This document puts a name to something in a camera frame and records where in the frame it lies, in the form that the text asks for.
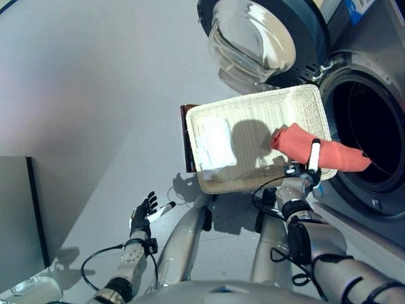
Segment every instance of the black object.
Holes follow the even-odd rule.
[[[273,254],[274,252],[277,252],[279,255],[281,255],[282,257],[279,259],[274,258]],[[319,293],[319,297],[323,300],[323,301],[328,301],[327,297],[325,296],[325,294],[323,293],[320,285],[318,284],[318,282],[315,280],[314,276],[313,276],[313,265],[312,264],[312,268],[311,268],[311,273],[306,270],[300,263],[297,263],[293,260],[293,258],[291,257],[291,255],[286,255],[283,252],[281,252],[280,250],[278,250],[277,248],[272,247],[270,250],[270,260],[272,260],[272,262],[278,263],[278,262],[282,262],[284,260],[288,260],[291,263],[293,263],[295,266],[297,266],[298,268],[300,268],[304,273],[300,274],[298,276],[293,276],[291,278],[292,283],[295,286],[303,286],[305,284],[307,284],[309,282],[309,280],[312,281],[312,283],[314,284],[317,292]],[[305,280],[305,282],[297,282],[298,279],[304,279],[305,277],[308,278],[308,280]]]
[[[213,227],[213,213],[211,212],[210,209],[205,208],[205,218],[204,218],[204,224],[202,225],[202,229],[204,231],[210,231]]]
[[[125,245],[124,248],[126,248],[127,246],[131,245],[131,244],[141,244],[142,247],[144,246],[145,241],[143,239],[139,239],[139,238],[135,238],[135,239],[129,239]]]
[[[301,287],[301,286],[307,285],[311,281],[311,279],[308,277],[307,274],[296,274],[296,275],[292,276],[291,281],[295,286]]]
[[[158,252],[158,242],[155,238],[146,239],[142,244],[145,251],[145,256],[153,255]]]
[[[291,221],[288,226],[287,240],[290,256],[294,263],[308,265],[311,263],[311,239],[305,226]]]
[[[151,238],[151,228],[149,226],[150,223],[149,223],[148,219],[146,219],[146,216],[154,213],[154,209],[158,205],[156,200],[157,200],[157,197],[155,196],[154,191],[152,191],[147,195],[147,197],[144,199],[142,204],[140,204],[136,208],[135,215],[133,216],[132,221],[131,221],[130,236],[136,230],[142,230],[142,231],[146,232],[147,237],[149,239]]]
[[[263,195],[261,197],[261,202],[264,206],[269,206],[270,208],[274,208],[276,205],[276,191],[277,188],[269,188],[263,190]]]
[[[259,211],[258,216],[256,217],[256,222],[254,223],[254,231],[257,233],[261,233],[261,230],[263,228],[263,217],[264,217],[263,211]]]
[[[113,302],[103,298],[102,296],[97,296],[94,299],[97,300],[98,302],[102,303],[102,304],[114,304]]]
[[[314,267],[317,261],[337,264],[343,260],[353,260],[353,256],[334,255],[333,253],[325,253],[323,255],[318,255],[316,258],[314,258],[314,260],[312,261],[312,266]]]
[[[16,3],[17,0],[10,0],[8,1],[2,8],[0,8],[0,15],[3,14],[11,5]]]
[[[364,304],[375,304],[374,299],[376,296],[378,296],[380,293],[382,293],[384,290],[387,290],[389,288],[393,287],[402,287],[405,288],[405,285],[401,282],[394,281],[394,282],[388,282],[384,285],[381,285],[374,289],[367,297],[367,300],[364,302]]]
[[[285,179],[285,178],[288,178],[288,177],[289,176],[276,177],[275,179],[269,180],[268,182],[265,182],[264,184],[259,186],[252,194],[252,204],[253,204],[253,206],[255,206],[259,211],[264,212],[264,214],[268,215],[269,217],[275,217],[276,219],[285,220],[283,217],[278,215],[278,213],[276,211],[272,210],[272,208],[268,208],[267,206],[264,206],[262,204],[262,202],[256,201],[256,194],[260,190],[262,190],[263,187],[270,184],[271,182],[278,181],[280,179]]]
[[[122,277],[115,277],[107,283],[106,288],[119,293],[125,302],[129,302],[134,297],[132,293],[132,285]]]
[[[207,35],[211,32],[213,8],[218,0],[199,0],[197,10]],[[296,61],[284,73],[271,76],[266,83],[290,87],[311,82],[329,57],[327,25],[312,0],[254,0],[273,13],[289,31],[296,47]]]
[[[317,171],[315,170],[307,170],[301,177],[307,179],[311,183],[311,191],[316,185],[318,185],[321,181],[321,169],[318,168]]]
[[[297,161],[293,161],[291,165],[285,166],[283,170],[285,176],[297,176],[305,170],[305,165],[298,163]]]
[[[290,215],[298,211],[311,211],[311,207],[306,201],[297,200],[297,201],[288,201],[281,208],[281,213],[285,220],[287,220]]]
[[[27,161],[28,178],[30,180],[32,204],[34,206],[35,219],[37,222],[40,248],[42,251],[42,259],[44,260],[44,266],[46,268],[51,265],[51,260],[49,258],[49,252],[48,252],[48,248],[46,245],[44,226],[42,224],[41,210],[39,208],[37,186],[35,184],[34,168],[32,166],[31,157],[26,157],[25,159]]]
[[[194,173],[197,172],[196,164],[194,163],[194,157],[192,155],[189,130],[187,128],[187,122],[185,121],[185,116],[187,112],[197,106],[196,104],[185,104],[180,107],[180,114],[182,117],[182,128],[183,128],[183,142],[184,142],[184,157],[185,157],[185,168],[186,172]]]
[[[351,281],[346,288],[344,289],[343,295],[342,295],[342,304],[350,304],[349,299],[347,298],[347,296],[350,293],[350,290],[352,290],[352,288],[360,281],[363,280],[363,277],[358,277],[357,279],[354,279],[353,281]]]
[[[152,259],[153,265],[154,265],[154,276],[155,276],[154,288],[157,289],[158,285],[159,285],[159,281],[158,281],[158,265],[156,264],[156,260],[155,260],[153,255],[151,255],[151,259]]]

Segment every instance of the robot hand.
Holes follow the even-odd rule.
[[[157,197],[154,195],[154,191],[152,191],[146,196],[142,204],[134,208],[130,218],[130,236],[135,231],[142,230],[147,233],[149,238],[151,237],[151,229],[147,216],[156,212],[157,205]]]
[[[136,230],[148,232],[150,230],[149,224],[173,209],[176,206],[176,203],[171,201],[159,209],[157,206],[157,197],[154,191],[152,191],[147,195],[142,204],[140,204],[137,208],[134,208],[129,219],[129,228],[131,229],[130,234],[134,233]]]

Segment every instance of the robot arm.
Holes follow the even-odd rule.
[[[156,253],[156,239],[151,239],[148,215],[156,214],[154,192],[149,193],[131,215],[129,240],[125,243],[121,262],[104,288],[100,289],[87,304],[124,304],[136,296],[140,280],[146,269],[146,256]]]
[[[405,285],[347,256],[340,231],[311,209],[306,196],[319,183],[314,168],[296,175],[277,190],[278,208],[287,222],[290,257],[308,270],[321,297],[332,303],[405,303]]]

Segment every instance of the black cable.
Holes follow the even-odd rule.
[[[274,251],[276,251],[279,255],[281,255],[282,258],[274,259],[274,257],[273,257],[273,252],[274,252]],[[298,268],[300,268],[300,269],[304,272],[303,274],[294,275],[294,276],[291,278],[293,285],[295,285],[295,286],[304,286],[304,285],[307,285],[307,283],[309,283],[310,281],[312,281],[312,283],[314,284],[314,286],[315,286],[317,292],[319,293],[319,297],[320,297],[323,301],[328,301],[328,300],[327,300],[327,297],[326,297],[325,294],[323,293],[323,291],[322,291],[321,287],[319,286],[318,282],[314,279],[314,277],[311,275],[311,273],[310,273],[308,270],[306,270],[302,265],[296,264],[296,263],[293,261],[293,259],[292,259],[292,257],[291,257],[290,255],[286,255],[284,252],[278,250],[278,249],[275,248],[275,247],[272,247],[271,250],[270,250],[270,260],[271,260],[272,262],[275,262],[275,263],[281,262],[281,261],[284,261],[284,260],[288,260],[288,261],[290,261],[291,263],[293,263],[295,266],[297,266]],[[304,278],[306,279],[305,281],[303,281],[303,282],[297,282],[298,279],[304,279]]]
[[[0,8],[0,14],[3,14],[11,5],[13,5],[16,2],[17,2],[17,0],[8,1],[5,5],[3,5],[2,8]]]
[[[268,182],[265,182],[264,184],[259,186],[252,194],[252,204],[253,204],[253,206],[255,206],[259,211],[263,211],[263,213],[268,215],[269,217],[275,217],[276,219],[280,219],[280,220],[285,221],[285,219],[283,217],[278,215],[278,212],[276,210],[265,208],[265,206],[263,206],[263,204],[260,206],[259,202],[255,200],[255,197],[256,197],[256,193],[259,192],[260,190],[262,190],[262,188],[265,187],[267,184],[269,184],[271,182],[274,182],[274,181],[277,181],[279,179],[285,179],[285,178],[288,178],[288,177],[290,177],[290,176],[276,177],[275,179],[269,180]]]
[[[114,250],[114,249],[122,249],[124,247],[123,244],[119,244],[116,246],[112,246],[112,247],[108,247],[102,250],[99,250],[95,253],[93,253],[91,256],[89,256],[88,258],[86,258],[82,264],[82,267],[80,268],[80,273],[82,274],[82,278],[83,280],[87,283],[87,285],[89,285],[92,289],[94,289],[95,291],[99,291],[99,288],[95,287],[95,285],[93,285],[93,283],[91,283],[89,281],[89,279],[86,277],[86,274],[84,273],[84,267],[87,264],[88,261],[90,261],[92,258],[94,258],[96,255],[99,255],[100,253],[109,251],[109,250]]]
[[[154,288],[157,289],[158,285],[159,285],[159,281],[158,281],[158,265],[156,264],[156,260],[154,259],[154,256],[152,254],[150,254],[152,261],[153,261],[153,265],[154,265],[154,275],[155,275],[155,283],[154,283]]]
[[[363,280],[363,277],[359,276],[357,279],[354,279],[353,281],[351,281],[344,288],[344,292],[343,292],[342,297],[341,297],[342,300],[340,301],[342,304],[350,304],[351,303],[351,301],[347,297],[349,296],[349,293],[351,292],[352,288],[355,287],[355,285],[358,282],[362,281],[362,280]]]
[[[382,293],[383,291],[385,291],[385,290],[387,290],[387,289],[389,289],[389,288],[392,288],[392,287],[402,287],[402,288],[405,288],[405,285],[404,285],[403,283],[397,282],[397,281],[392,281],[392,282],[385,283],[385,284],[383,284],[383,285],[377,287],[376,289],[374,289],[374,290],[368,295],[366,301],[364,301],[363,303],[364,303],[364,304],[374,304],[374,303],[376,303],[376,302],[374,301],[374,299],[375,299],[380,293]]]

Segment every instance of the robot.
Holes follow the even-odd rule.
[[[304,271],[293,279],[311,280],[324,301],[405,303],[405,285],[348,256],[343,235],[306,201],[311,191],[315,194],[319,191],[319,150],[320,142],[315,139],[306,168],[298,164],[285,168],[281,186],[272,192],[281,216],[271,204],[262,206],[256,221],[261,236],[250,282],[190,281],[200,232],[208,230],[211,224],[207,205],[212,197],[203,194],[169,237],[158,260],[154,284],[147,294],[135,298],[146,257],[157,251],[149,219],[154,214],[153,219],[157,219],[159,215],[156,215],[156,197],[150,193],[131,216],[130,237],[116,274],[86,303],[321,303],[290,290],[290,262]]]

